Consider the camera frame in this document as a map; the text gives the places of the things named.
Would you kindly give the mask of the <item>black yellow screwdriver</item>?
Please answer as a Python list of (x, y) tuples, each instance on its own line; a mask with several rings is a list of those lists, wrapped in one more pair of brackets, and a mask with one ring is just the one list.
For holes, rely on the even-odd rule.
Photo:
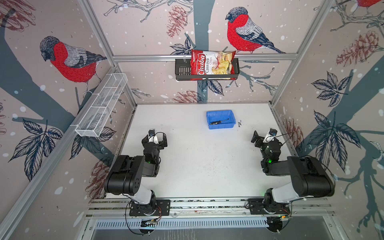
[(224, 122), (226, 122), (226, 121), (228, 121), (228, 120), (230, 120), (230, 119), (228, 118), (228, 119), (225, 119), (225, 120), (213, 121), (213, 122), (210, 123), (210, 125), (211, 125), (211, 126), (213, 126), (213, 125), (219, 125), (219, 124), (222, 124), (222, 123), (224, 123)]

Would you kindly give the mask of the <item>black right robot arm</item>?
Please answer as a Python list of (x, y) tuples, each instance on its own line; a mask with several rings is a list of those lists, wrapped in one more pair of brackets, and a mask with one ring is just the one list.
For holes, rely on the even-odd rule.
[(289, 204), (304, 198), (331, 197), (335, 184), (321, 163), (314, 157), (288, 156), (279, 160), (283, 143), (277, 139), (278, 131), (271, 128), (265, 137), (254, 131), (251, 142), (261, 150), (261, 168), (266, 176), (289, 176), (291, 181), (266, 191), (261, 202), (268, 214), (288, 213)]

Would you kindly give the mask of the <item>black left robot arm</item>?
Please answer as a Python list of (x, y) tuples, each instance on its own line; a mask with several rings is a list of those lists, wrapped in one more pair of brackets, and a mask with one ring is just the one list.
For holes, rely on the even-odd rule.
[(149, 130), (142, 139), (144, 147), (141, 156), (120, 155), (112, 165), (104, 182), (104, 191), (116, 196), (122, 195), (131, 200), (131, 209), (139, 215), (152, 216), (162, 212), (155, 192), (141, 181), (143, 177), (155, 178), (160, 170), (160, 151), (168, 146), (167, 135)]

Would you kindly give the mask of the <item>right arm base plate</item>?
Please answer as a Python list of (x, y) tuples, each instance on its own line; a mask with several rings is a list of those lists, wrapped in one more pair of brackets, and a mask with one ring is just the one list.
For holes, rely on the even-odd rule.
[(261, 198), (248, 199), (247, 208), (251, 215), (290, 215), (291, 210), (289, 204), (276, 203), (273, 200), (265, 200)]

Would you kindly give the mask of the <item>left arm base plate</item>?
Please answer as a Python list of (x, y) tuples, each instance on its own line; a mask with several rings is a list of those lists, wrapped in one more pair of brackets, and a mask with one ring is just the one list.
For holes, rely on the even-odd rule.
[(129, 203), (130, 217), (160, 217), (170, 214), (170, 200), (151, 200), (146, 205)]

